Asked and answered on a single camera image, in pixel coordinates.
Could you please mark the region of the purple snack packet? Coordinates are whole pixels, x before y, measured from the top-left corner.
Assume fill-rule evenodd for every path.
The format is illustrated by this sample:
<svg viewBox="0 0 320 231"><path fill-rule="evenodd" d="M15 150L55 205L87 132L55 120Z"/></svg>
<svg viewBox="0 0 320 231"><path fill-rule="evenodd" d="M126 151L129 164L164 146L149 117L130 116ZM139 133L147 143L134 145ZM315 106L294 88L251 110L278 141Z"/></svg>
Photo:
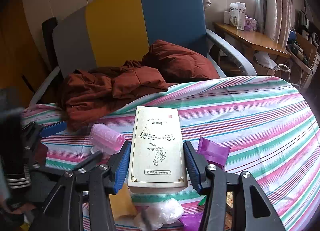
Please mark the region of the purple snack packet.
<svg viewBox="0 0 320 231"><path fill-rule="evenodd" d="M208 163L214 164L225 171L230 149L229 146L220 146L212 140L200 137L196 153L204 156Z"/></svg>

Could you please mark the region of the tan cloth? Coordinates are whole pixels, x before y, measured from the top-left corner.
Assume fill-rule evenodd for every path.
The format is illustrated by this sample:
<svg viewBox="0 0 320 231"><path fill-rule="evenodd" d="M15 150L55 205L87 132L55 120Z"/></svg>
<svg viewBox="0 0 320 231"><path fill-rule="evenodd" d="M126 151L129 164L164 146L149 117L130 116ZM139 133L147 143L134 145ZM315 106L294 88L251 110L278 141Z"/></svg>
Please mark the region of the tan cloth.
<svg viewBox="0 0 320 231"><path fill-rule="evenodd" d="M130 189L126 183L116 195L109 195L112 215L115 220L122 217L137 215L136 207L133 205Z"/></svg>

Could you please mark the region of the cream cosmetic box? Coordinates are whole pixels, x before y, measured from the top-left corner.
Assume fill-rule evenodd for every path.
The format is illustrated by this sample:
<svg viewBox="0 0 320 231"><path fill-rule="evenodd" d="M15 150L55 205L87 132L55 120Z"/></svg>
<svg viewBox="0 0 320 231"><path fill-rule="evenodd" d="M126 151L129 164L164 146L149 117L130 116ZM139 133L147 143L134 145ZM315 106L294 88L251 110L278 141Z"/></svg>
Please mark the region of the cream cosmetic box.
<svg viewBox="0 0 320 231"><path fill-rule="evenodd" d="M137 107L127 185L134 194L174 194L188 186L177 109Z"/></svg>

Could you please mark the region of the pink hair roller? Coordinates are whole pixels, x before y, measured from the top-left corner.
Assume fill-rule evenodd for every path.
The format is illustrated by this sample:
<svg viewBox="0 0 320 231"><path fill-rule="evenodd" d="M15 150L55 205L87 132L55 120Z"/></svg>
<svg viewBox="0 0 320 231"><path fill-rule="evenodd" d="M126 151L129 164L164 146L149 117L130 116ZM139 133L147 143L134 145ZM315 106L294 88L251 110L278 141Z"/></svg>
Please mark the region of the pink hair roller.
<svg viewBox="0 0 320 231"><path fill-rule="evenodd" d="M101 151L105 154L113 155L121 150L125 143L125 137L105 124L93 124L89 134L89 141L93 145L91 148L92 153Z"/></svg>

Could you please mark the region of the wooden wardrobe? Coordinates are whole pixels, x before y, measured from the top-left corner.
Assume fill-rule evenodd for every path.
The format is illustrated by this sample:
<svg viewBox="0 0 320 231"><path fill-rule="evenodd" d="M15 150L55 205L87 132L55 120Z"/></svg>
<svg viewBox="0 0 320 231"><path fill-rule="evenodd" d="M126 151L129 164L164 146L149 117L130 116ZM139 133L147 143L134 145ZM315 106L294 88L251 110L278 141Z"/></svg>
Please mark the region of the wooden wardrobe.
<svg viewBox="0 0 320 231"><path fill-rule="evenodd" d="M49 75L33 40L22 0L7 0L1 8L1 89L12 88L18 103L28 107Z"/></svg>

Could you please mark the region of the striped bed sheet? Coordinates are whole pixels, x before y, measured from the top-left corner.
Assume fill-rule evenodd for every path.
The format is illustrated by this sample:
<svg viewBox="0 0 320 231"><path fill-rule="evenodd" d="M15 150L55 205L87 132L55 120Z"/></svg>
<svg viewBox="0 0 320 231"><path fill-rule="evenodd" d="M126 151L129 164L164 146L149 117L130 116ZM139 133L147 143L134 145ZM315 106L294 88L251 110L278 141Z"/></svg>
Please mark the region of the striped bed sheet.
<svg viewBox="0 0 320 231"><path fill-rule="evenodd" d="M272 76L172 86L102 118L131 140L136 108L178 110L183 140L230 147L226 171L249 171L286 230L304 230L319 207L319 125L295 87Z"/></svg>

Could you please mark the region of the rust brown blanket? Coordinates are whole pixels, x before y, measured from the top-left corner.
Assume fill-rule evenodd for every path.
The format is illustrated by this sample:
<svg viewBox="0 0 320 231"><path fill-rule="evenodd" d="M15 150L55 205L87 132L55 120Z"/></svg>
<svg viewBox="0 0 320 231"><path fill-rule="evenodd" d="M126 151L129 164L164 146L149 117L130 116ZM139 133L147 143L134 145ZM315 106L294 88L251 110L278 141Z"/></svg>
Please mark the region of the rust brown blanket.
<svg viewBox="0 0 320 231"><path fill-rule="evenodd" d="M141 61L69 74L63 83L62 106L68 127L76 131L142 96L166 92L179 83L218 78L214 65L200 53L156 40Z"/></svg>

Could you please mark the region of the grey yellow blue headboard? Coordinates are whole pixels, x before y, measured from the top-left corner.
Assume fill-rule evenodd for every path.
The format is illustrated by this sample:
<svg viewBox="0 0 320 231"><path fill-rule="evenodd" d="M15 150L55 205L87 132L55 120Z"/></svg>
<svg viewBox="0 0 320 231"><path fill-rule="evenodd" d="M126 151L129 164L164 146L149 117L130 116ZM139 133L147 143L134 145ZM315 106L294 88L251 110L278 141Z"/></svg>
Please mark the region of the grey yellow blue headboard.
<svg viewBox="0 0 320 231"><path fill-rule="evenodd" d="M95 0L53 31L63 76L139 61L158 39L205 55L203 0Z"/></svg>

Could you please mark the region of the wooden side shelf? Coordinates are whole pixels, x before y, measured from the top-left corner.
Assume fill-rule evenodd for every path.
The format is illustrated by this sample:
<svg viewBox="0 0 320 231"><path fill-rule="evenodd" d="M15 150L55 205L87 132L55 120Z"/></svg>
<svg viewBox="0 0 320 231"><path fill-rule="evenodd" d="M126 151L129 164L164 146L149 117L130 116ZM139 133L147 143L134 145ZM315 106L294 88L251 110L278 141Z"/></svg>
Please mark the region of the wooden side shelf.
<svg viewBox="0 0 320 231"><path fill-rule="evenodd" d="M242 31L237 30L236 27L214 22L214 27L216 31L222 31L234 39L239 40L245 46L256 50L267 52L272 55L281 56L284 58L289 58L290 54L284 46L276 43L274 40L270 39L267 35L259 33L257 31Z"/></svg>

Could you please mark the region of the white product boxes on shelf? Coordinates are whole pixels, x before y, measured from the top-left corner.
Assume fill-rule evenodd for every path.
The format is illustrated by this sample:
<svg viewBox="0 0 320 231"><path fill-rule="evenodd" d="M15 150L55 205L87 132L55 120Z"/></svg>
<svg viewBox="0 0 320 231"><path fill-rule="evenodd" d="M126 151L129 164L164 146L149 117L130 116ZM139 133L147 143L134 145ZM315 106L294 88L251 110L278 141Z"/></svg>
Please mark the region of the white product boxes on shelf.
<svg viewBox="0 0 320 231"><path fill-rule="evenodd" d="M257 21L247 16L245 3L230 3L229 11L224 12L224 23L241 31L257 30Z"/></svg>

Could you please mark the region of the pink patterned curtain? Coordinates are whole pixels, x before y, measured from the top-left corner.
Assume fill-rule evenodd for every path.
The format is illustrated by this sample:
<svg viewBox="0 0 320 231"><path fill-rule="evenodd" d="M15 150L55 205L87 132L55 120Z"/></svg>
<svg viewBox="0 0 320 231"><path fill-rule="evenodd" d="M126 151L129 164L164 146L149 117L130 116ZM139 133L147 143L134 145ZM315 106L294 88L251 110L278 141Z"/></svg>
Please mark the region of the pink patterned curtain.
<svg viewBox="0 0 320 231"><path fill-rule="evenodd" d="M257 30L286 47L292 21L293 0L257 0Z"/></svg>

